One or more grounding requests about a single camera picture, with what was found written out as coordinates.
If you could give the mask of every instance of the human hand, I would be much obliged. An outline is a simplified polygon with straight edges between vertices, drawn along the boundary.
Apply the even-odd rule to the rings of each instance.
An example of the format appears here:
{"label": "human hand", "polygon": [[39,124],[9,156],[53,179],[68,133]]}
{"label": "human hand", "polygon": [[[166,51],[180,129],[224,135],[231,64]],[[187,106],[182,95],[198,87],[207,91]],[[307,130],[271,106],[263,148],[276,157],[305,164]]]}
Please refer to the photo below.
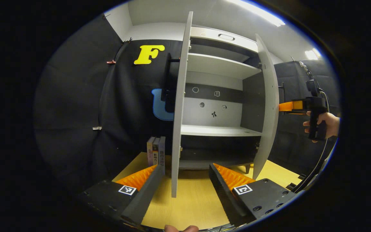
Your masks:
{"label": "human hand", "polygon": [[[164,231],[165,232],[179,232],[177,228],[174,226],[170,225],[165,225],[164,226]],[[183,232],[198,232],[198,227],[197,226],[189,226]]]}
{"label": "human hand", "polygon": [[[334,116],[331,113],[321,113],[319,114],[319,119],[317,121],[317,125],[320,125],[322,121],[326,122],[326,138],[330,138],[331,136],[337,136],[339,132],[340,126],[340,118]],[[310,126],[310,121],[304,122],[303,126]],[[310,128],[305,128],[304,132],[309,133]]]}

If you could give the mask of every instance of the open cabinet door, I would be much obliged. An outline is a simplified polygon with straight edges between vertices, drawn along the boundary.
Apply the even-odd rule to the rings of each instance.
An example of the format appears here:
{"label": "open cabinet door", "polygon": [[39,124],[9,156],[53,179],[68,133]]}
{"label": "open cabinet door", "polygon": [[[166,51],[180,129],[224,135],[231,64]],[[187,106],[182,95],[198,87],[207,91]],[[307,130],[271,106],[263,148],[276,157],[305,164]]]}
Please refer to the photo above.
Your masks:
{"label": "open cabinet door", "polygon": [[279,119],[279,87],[277,84],[276,71],[274,70],[270,53],[258,34],[256,34],[256,41],[259,48],[259,59],[262,63],[262,72],[264,76],[265,111],[260,147],[254,158],[253,179],[259,176],[270,154]]}
{"label": "open cabinet door", "polygon": [[181,146],[181,124],[183,122],[184,91],[186,89],[188,47],[190,46],[192,19],[193,12],[190,11],[188,13],[187,24],[185,25],[180,64],[178,67],[176,103],[174,107],[173,151],[171,157],[171,197],[177,197],[178,166],[180,164]]}

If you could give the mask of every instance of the drawer handle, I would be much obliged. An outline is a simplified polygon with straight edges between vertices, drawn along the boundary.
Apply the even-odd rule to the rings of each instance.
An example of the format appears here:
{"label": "drawer handle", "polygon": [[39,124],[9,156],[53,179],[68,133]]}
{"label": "drawer handle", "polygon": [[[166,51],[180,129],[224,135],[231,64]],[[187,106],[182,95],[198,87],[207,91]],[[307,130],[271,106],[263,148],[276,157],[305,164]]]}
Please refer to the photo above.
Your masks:
{"label": "drawer handle", "polygon": [[233,41],[233,40],[236,39],[236,38],[234,38],[234,37],[231,37],[231,36],[229,36],[229,35],[224,35],[224,34],[218,34],[218,36],[219,36],[220,38],[222,38],[222,39],[226,39],[226,40],[230,40],[230,41]]}

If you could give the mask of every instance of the book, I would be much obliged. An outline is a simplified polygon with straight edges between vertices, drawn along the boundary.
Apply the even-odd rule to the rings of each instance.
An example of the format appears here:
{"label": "book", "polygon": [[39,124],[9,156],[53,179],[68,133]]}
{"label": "book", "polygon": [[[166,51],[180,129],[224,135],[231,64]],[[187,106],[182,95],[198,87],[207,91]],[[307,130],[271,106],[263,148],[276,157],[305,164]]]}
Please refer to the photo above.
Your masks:
{"label": "book", "polygon": [[162,173],[165,175],[165,136],[161,136],[158,143],[158,164],[163,167]]}
{"label": "book", "polygon": [[153,142],[156,139],[156,137],[151,137],[147,141],[147,161],[148,161],[148,166],[153,166]]}
{"label": "book", "polygon": [[156,138],[153,142],[153,165],[158,164],[158,143],[159,138]]}

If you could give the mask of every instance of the yellow tabletop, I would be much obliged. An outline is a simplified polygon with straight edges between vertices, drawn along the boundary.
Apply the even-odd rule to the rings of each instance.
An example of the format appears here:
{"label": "yellow tabletop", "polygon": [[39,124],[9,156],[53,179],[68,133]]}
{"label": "yellow tabletop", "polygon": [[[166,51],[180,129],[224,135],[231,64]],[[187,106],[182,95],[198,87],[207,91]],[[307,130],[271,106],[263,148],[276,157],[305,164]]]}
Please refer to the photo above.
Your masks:
{"label": "yellow tabletop", "polygon": [[[163,176],[144,216],[144,226],[163,229],[165,225],[172,225],[181,231],[189,225],[208,229],[229,223],[209,179],[208,170],[179,170],[177,197],[172,198],[169,171],[171,156],[166,156],[166,164],[166,175]],[[113,181],[147,167],[147,153],[141,152]],[[248,174],[245,173],[244,166],[231,169],[253,177],[252,167]],[[267,160],[257,179],[268,178],[285,188],[290,183],[299,184],[301,180],[298,177],[298,174]]]}

